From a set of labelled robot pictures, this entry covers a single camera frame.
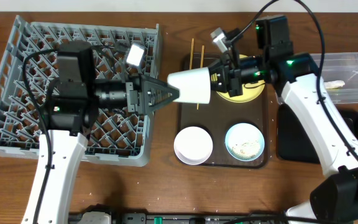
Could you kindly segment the white paper cup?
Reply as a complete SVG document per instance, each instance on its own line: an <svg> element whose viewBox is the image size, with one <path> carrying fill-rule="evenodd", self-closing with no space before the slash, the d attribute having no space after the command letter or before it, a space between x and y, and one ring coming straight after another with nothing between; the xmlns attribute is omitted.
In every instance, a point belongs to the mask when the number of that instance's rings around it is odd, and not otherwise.
<svg viewBox="0 0 358 224"><path fill-rule="evenodd" d="M171 73L170 86L179 91L178 103L208 104L211 98L211 81L208 67Z"/></svg>

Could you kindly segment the light blue bowl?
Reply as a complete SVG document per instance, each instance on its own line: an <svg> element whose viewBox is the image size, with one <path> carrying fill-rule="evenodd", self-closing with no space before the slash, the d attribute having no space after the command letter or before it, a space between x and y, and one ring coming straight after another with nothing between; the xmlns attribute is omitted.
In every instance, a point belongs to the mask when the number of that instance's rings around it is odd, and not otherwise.
<svg viewBox="0 0 358 224"><path fill-rule="evenodd" d="M235 159L250 162L258 159L265 148L262 132L250 123L237 123L231 126L224 138L228 153Z"/></svg>

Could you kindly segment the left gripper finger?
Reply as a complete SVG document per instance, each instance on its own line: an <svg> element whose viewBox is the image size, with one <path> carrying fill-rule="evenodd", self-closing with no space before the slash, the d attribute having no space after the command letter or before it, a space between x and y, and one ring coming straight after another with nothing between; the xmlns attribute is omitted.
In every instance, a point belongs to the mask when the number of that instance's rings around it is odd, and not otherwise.
<svg viewBox="0 0 358 224"><path fill-rule="evenodd" d="M151 93L143 95L142 114L150 114L156 110L167 106L175 99L179 98L179 93Z"/></svg>
<svg viewBox="0 0 358 224"><path fill-rule="evenodd" d="M142 90L145 92L155 93L160 90L162 93L179 93L178 89L156 78L142 75L141 80Z"/></svg>

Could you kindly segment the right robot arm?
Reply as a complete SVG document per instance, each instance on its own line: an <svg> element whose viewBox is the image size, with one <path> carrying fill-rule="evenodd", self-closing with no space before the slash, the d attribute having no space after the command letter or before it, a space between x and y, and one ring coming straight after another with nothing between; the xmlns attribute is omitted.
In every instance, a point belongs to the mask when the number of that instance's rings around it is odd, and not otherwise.
<svg viewBox="0 0 358 224"><path fill-rule="evenodd" d="M287 18L253 20L259 56L240 58L235 43L242 31L216 29L211 38L221 58L209 66L211 89L242 94L247 83L264 81L296 115L309 137L325 180L307 202L289 208L288 223L350 223L358 220L358 140L326 93L321 64L308 53L295 54Z"/></svg>

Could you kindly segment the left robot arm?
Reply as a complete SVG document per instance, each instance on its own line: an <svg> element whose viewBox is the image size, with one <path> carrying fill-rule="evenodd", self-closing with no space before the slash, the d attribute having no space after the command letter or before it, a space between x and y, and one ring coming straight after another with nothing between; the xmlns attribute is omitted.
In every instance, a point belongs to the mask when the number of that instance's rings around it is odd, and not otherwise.
<svg viewBox="0 0 358 224"><path fill-rule="evenodd" d="M75 178L100 109L148 115L180 96L176 88L140 73L121 72L119 80L98 79L93 54L104 49L85 41L52 49L59 76L48 85L43 105L24 80L42 135L23 223L68 223Z"/></svg>

